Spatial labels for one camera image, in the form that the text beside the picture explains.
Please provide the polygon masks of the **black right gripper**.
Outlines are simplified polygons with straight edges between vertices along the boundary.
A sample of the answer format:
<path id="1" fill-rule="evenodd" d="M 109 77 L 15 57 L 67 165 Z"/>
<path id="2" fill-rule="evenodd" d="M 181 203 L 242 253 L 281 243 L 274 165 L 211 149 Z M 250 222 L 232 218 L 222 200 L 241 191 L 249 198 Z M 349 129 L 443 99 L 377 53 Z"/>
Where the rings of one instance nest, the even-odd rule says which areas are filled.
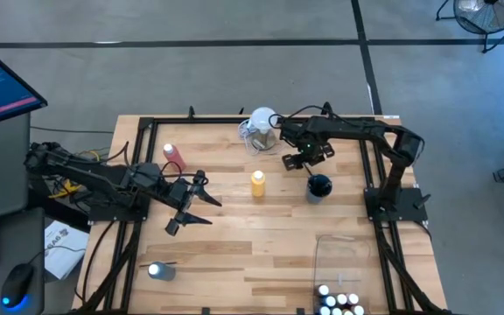
<path id="1" fill-rule="evenodd" d="M 306 122 L 298 124 L 289 120 L 281 121 L 280 139 L 297 149 L 297 154 L 282 156 L 287 171 L 302 169 L 305 164 L 314 166 L 335 155 L 333 147 L 326 140 L 308 131 L 306 127 Z"/>

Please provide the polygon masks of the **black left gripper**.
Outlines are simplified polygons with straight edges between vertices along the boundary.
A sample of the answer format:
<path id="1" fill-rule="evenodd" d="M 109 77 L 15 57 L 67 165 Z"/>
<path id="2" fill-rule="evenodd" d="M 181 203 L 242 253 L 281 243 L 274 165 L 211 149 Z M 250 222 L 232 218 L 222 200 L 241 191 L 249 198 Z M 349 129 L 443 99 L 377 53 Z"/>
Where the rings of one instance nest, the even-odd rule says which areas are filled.
<path id="1" fill-rule="evenodd" d="M 210 220 L 189 213 L 189 207 L 194 197 L 217 207 L 222 206 L 217 199 L 206 192 L 204 188 L 206 179 L 205 172 L 198 170 L 192 179 L 192 183 L 184 178 L 179 178 L 172 184 L 167 198 L 167 205 L 173 207 L 176 213 L 165 228 L 168 235 L 175 236 L 180 227 L 190 224 L 212 225 Z"/>

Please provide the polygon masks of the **grey-blue plastic cup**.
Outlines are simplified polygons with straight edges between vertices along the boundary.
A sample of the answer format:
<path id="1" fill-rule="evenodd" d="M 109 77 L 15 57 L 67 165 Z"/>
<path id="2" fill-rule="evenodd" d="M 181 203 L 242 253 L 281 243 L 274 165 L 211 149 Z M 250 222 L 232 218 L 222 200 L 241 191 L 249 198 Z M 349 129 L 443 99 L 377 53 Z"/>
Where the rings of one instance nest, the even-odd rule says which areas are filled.
<path id="1" fill-rule="evenodd" d="M 305 197 L 309 203 L 319 204 L 332 190 L 333 183 L 326 175 L 311 175 L 307 180 Z"/>

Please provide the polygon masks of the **tall red paint bottle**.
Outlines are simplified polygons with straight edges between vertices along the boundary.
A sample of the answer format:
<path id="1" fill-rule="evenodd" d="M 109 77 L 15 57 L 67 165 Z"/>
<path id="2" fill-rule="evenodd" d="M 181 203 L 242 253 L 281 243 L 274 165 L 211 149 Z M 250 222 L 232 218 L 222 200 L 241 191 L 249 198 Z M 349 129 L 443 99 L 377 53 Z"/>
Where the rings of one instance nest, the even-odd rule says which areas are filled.
<path id="1" fill-rule="evenodd" d="M 182 172 L 186 168 L 186 162 L 174 144 L 166 143 L 163 146 L 163 153 L 167 161 L 179 172 Z"/>

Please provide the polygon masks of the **tall yellow paint bottle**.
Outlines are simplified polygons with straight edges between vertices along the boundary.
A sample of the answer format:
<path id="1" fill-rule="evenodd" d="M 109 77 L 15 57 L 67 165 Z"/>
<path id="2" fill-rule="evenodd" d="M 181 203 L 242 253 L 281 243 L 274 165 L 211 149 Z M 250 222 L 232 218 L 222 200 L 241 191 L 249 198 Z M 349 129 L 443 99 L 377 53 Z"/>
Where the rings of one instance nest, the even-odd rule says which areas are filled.
<path id="1" fill-rule="evenodd" d="M 251 175 L 252 195 L 262 197 L 265 194 L 266 177 L 262 171 L 254 171 Z"/>

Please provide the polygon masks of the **tall grey-blue paint bottle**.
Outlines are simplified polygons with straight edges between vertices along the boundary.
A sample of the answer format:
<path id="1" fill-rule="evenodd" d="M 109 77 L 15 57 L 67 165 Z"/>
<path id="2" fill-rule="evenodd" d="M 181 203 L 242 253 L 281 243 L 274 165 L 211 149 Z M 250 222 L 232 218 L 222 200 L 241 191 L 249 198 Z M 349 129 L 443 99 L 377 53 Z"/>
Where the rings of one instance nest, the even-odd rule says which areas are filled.
<path id="1" fill-rule="evenodd" d="M 156 280 L 170 282 L 176 276 L 176 269 L 164 262 L 153 262 L 148 266 L 148 275 Z"/>

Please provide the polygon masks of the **white mushroom lamp metal base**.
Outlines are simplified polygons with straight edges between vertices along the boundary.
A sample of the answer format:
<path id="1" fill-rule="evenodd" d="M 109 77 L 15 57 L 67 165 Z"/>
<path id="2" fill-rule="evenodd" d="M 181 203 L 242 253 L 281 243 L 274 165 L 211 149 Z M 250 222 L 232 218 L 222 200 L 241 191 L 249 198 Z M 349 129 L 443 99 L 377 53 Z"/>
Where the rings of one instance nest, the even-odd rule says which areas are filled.
<path id="1" fill-rule="evenodd" d="M 248 136 L 259 151 L 267 151 L 276 143 L 277 114 L 272 108 L 260 107 L 253 111 L 248 121 Z"/>

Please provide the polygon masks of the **clear plastic bin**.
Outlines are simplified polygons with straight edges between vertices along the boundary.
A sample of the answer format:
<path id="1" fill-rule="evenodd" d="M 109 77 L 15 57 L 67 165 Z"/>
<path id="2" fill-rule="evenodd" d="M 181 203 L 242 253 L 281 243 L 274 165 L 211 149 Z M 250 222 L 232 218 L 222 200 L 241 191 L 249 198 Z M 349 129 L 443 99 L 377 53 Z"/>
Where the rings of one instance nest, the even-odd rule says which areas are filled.
<path id="1" fill-rule="evenodd" d="M 337 304 L 342 312 L 351 311 L 355 305 L 361 305 L 365 315 L 370 314 L 368 294 L 368 266 L 372 250 L 366 241 L 352 236 L 323 234 L 317 239 L 313 264 L 314 315 L 319 305 L 325 304 L 325 297 L 319 297 L 317 288 L 321 284 L 329 287 L 328 296 L 336 299 L 338 294 L 354 293 L 359 296 L 358 304 Z"/>

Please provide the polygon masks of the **white paper booklet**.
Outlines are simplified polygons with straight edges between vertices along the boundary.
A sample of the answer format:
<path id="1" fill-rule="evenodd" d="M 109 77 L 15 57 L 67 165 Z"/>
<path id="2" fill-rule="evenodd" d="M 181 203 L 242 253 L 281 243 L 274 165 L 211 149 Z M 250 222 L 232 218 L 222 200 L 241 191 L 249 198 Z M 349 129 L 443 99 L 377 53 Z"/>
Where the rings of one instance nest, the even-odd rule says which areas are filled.
<path id="1" fill-rule="evenodd" d="M 66 278 L 87 249 L 89 234 L 55 220 L 45 228 L 45 270 Z"/>

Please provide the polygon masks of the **black computer mouse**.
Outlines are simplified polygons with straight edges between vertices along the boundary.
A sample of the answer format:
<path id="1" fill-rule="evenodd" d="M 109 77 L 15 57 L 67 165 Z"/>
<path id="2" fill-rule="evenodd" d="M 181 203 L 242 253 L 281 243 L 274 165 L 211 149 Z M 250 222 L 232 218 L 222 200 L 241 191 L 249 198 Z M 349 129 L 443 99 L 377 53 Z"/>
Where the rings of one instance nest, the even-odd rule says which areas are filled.
<path id="1" fill-rule="evenodd" d="M 25 300 L 33 271 L 29 263 L 20 263 L 12 268 L 1 289 L 1 304 L 4 308 L 15 308 Z"/>

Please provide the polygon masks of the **black floor fan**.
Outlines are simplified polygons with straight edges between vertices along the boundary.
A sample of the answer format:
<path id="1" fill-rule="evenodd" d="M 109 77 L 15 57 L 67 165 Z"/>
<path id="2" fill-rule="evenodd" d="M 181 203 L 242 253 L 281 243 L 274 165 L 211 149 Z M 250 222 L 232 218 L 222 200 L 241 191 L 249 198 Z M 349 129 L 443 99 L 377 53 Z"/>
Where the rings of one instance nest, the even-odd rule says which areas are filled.
<path id="1" fill-rule="evenodd" d="M 504 41 L 504 0 L 444 0 L 435 20 L 455 20 L 467 32 L 483 37 L 482 53 Z"/>

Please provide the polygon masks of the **black aluminium table frame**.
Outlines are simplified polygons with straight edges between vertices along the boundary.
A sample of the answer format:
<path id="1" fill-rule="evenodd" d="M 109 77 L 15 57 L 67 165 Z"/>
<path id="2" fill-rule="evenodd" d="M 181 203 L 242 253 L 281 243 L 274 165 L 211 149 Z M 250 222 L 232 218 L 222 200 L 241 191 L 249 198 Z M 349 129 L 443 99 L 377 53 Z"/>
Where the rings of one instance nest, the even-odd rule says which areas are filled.
<path id="1" fill-rule="evenodd" d="M 423 139 L 394 118 L 334 114 L 122 115 L 114 165 L 203 171 L 213 202 L 200 223 L 166 227 L 155 200 L 139 223 L 96 222 L 78 290 L 80 314 L 313 314 L 317 288 L 358 295 L 373 314 L 444 314 L 426 196 L 412 165 Z"/>

